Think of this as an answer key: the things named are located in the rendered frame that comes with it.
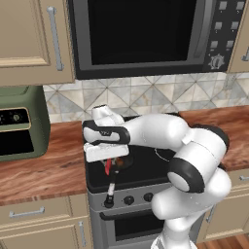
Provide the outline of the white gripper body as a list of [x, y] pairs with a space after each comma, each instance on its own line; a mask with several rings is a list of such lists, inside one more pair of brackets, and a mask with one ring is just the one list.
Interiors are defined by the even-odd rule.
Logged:
[[99, 144], [96, 146], [86, 143], [84, 145], [87, 162], [107, 160], [127, 156], [129, 149], [127, 145]]

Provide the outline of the black frying pan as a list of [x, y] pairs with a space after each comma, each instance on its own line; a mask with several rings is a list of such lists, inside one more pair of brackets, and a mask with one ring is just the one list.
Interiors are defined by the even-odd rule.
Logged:
[[123, 157], [118, 157], [124, 160], [124, 166], [123, 167], [118, 167], [116, 165], [116, 158], [112, 158], [112, 166], [110, 170], [110, 184], [108, 188], [108, 194], [107, 194], [107, 199], [112, 199], [114, 197], [114, 191], [115, 191], [115, 185], [116, 185], [116, 176], [120, 173], [121, 170], [127, 169], [133, 164], [133, 158], [132, 156], [123, 156]]

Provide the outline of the black and grey stove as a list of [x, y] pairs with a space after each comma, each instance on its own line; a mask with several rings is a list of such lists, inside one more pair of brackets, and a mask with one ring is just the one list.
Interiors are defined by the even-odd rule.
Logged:
[[[167, 166], [168, 161], [175, 155], [173, 151], [140, 146], [130, 146], [128, 149], [133, 164], [121, 170], [116, 176], [112, 208], [104, 206], [110, 184], [110, 177], [105, 174], [104, 164], [101, 161], [85, 163], [93, 249], [99, 245], [98, 240], [103, 241], [100, 212], [115, 215], [151, 209], [151, 201], [145, 201], [144, 194], [155, 195], [171, 187], [167, 178]], [[131, 205], [124, 203], [126, 196], [134, 197]]]

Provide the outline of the black oven door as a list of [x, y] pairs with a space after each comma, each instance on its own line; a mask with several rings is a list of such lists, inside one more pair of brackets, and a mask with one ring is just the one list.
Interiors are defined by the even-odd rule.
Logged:
[[150, 249], [164, 225], [155, 215], [100, 221], [103, 241], [96, 249]]

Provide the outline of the green toaster oven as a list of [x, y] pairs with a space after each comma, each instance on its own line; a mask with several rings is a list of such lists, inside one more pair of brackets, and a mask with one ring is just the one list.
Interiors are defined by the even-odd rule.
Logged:
[[41, 157], [50, 133], [42, 86], [0, 88], [0, 161]]

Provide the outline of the beige drawer front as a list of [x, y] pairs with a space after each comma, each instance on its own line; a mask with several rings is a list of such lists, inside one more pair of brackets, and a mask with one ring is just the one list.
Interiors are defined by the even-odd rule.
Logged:
[[241, 175], [248, 177], [249, 176], [249, 168], [229, 172], [229, 176], [231, 178], [231, 189], [233, 191], [249, 188], [249, 180], [241, 181], [239, 179], [239, 176], [241, 176]]
[[68, 196], [0, 206], [0, 227], [72, 216]]

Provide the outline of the beige base cupboard door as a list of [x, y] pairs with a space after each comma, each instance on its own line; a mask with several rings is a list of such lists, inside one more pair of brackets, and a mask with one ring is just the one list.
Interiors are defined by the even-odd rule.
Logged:
[[0, 249], [92, 249], [85, 222], [87, 246], [82, 246], [79, 222], [58, 222], [0, 231]]
[[233, 193], [216, 204], [211, 222], [207, 223], [210, 210], [203, 218], [197, 243], [249, 232], [249, 193]]

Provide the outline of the black microwave oven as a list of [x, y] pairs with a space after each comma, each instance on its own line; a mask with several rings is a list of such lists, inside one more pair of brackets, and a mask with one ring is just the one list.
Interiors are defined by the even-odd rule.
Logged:
[[68, 0], [76, 78], [225, 72], [246, 0], [214, 0], [194, 58], [204, 0]]

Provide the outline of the beige wall cupboard door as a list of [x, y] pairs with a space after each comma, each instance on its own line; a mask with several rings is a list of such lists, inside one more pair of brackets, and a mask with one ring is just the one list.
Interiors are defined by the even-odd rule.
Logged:
[[[56, 8], [62, 71], [56, 70], [49, 6]], [[74, 80], [67, 0], [0, 0], [0, 87]]]
[[249, 72], [249, 61], [241, 60], [249, 47], [249, 0], [246, 0], [235, 44], [231, 54], [228, 73]]

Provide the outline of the grey wall socket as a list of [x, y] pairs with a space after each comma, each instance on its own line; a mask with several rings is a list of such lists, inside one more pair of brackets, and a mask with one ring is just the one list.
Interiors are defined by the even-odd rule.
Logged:
[[235, 74], [232, 74], [232, 73], [228, 74], [226, 76], [225, 81], [224, 81], [223, 90], [232, 89], [232, 86], [233, 86], [235, 80], [236, 80], [236, 75]]

